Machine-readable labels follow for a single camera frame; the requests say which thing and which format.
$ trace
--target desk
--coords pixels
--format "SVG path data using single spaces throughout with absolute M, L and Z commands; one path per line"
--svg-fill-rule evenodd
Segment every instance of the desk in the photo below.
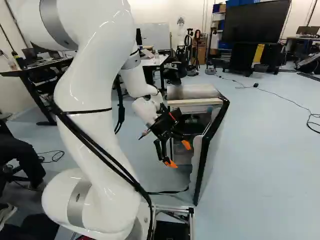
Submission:
M 73 61 L 73 57 L 71 58 L 62 58 L 57 60 L 51 60 L 43 63 L 39 63 L 38 66 L 29 67 L 23 70 L 15 70 L 15 71 L 4 71 L 0 72 L 0 75 L 3 77 L 19 77 L 24 84 L 25 88 L 28 90 L 29 94 L 35 101 L 35 103 L 40 108 L 41 112 L 45 115 L 48 121 L 45 122 L 37 122 L 38 126 L 56 126 L 57 123 L 54 118 L 51 116 L 50 112 L 46 108 L 45 104 L 40 99 L 40 96 L 37 92 L 36 87 L 29 80 L 30 73 L 40 70 L 40 69 L 48 69 L 51 67 L 61 68 L 62 66 L 69 66 Z
M 147 75 L 146 76 L 146 81 L 148 82 L 148 79 L 151 78 L 151 76 L 148 76 L 148 74 L 152 74 L 153 69 L 156 69 L 157 67 L 160 67 L 160 80 L 161 80 L 161 93 L 163 94 L 166 89 L 165 89 L 165 80 L 164 80 L 164 62 L 165 60 L 167 60 L 167 58 L 169 57 L 169 55 L 159 55 L 160 56 L 160 64 L 156 64 L 155 63 L 155 59 L 142 59 L 141 60 L 141 64 L 143 67 L 143 71 L 144 74 Z
M 320 38 L 309 38 L 309 37 L 298 37 L 298 36 L 288 36 L 287 38 L 287 41 L 286 41 L 286 47 L 285 47 L 285 51 L 288 53 L 288 52 L 292 52 L 294 51 L 292 48 L 293 48 L 293 45 L 297 42 L 297 41 L 302 41 L 304 42 L 304 45 L 305 45 L 305 51 L 308 55 L 308 45 L 311 45 L 313 44 L 312 42 L 320 42 Z

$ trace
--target computer monitor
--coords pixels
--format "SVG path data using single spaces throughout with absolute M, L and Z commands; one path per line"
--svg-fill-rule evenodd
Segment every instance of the computer monitor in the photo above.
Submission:
M 36 61 L 37 60 L 37 54 L 35 52 L 34 48 L 25 48 L 25 49 L 21 49 L 25 59 L 28 61 Z
M 298 30 L 296 31 L 296 34 L 306 35 L 310 31 L 309 26 L 300 26 L 298 27 Z
M 137 28 L 136 29 L 136 38 L 135 38 L 135 40 L 136 40 L 136 44 L 139 46 L 141 46 L 142 45 L 142 37 L 141 37 L 141 30 L 140 30 L 140 28 Z
M 231 6 L 226 11 L 222 41 L 229 43 L 277 43 L 289 6 L 289 0 Z
M 37 54 L 37 55 L 43 54 L 43 53 L 48 53 L 50 51 L 49 49 L 46 49 L 46 48 L 43 48 L 43 47 L 40 47 L 40 46 L 34 44 L 32 41 L 31 41 L 31 45 L 34 48 L 35 54 Z
M 319 29 L 320 29 L 320 26 L 311 26 L 309 30 L 309 34 L 315 36 L 318 34 Z

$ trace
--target blue box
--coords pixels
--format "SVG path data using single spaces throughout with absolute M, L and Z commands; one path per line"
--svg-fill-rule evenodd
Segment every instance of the blue box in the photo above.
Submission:
M 225 29 L 225 20 L 220 20 L 219 25 L 218 25 L 218 30 L 223 30 Z
M 219 13 L 219 11 L 220 11 L 220 4 L 214 4 L 212 13 Z
M 255 3 L 259 3 L 259 1 L 257 0 L 240 0 L 240 5 L 244 5 L 244 4 L 255 4 Z
M 234 7 L 234 6 L 239 6 L 240 0 L 228 0 L 225 3 L 226 3 L 226 8 L 230 8 L 230 7 Z
M 218 49 L 231 49 L 231 45 L 224 41 L 218 42 Z

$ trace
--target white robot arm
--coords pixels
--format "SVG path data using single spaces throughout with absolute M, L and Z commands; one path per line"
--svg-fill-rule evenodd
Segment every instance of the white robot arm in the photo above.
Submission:
M 59 80 L 54 101 L 68 117 L 113 156 L 138 181 L 120 149 L 111 111 L 111 91 L 118 72 L 136 113 L 147 126 L 159 117 L 163 101 L 146 84 L 135 43 L 135 24 L 127 0 L 26 0 L 18 15 L 23 34 L 50 50 L 78 50 Z M 143 96 L 150 95 L 150 100 Z M 58 129 L 79 168 L 65 170 L 42 195 L 46 214 L 56 223 L 96 240 L 124 240 L 131 232 L 141 195 L 111 170 L 59 119 Z

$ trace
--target black pants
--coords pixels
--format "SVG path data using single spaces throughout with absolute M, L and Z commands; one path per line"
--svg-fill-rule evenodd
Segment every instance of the black pants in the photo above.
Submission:
M 22 170 L 30 179 L 32 187 L 37 187 L 46 175 L 32 145 L 7 134 L 0 134 L 0 165 L 17 159 Z

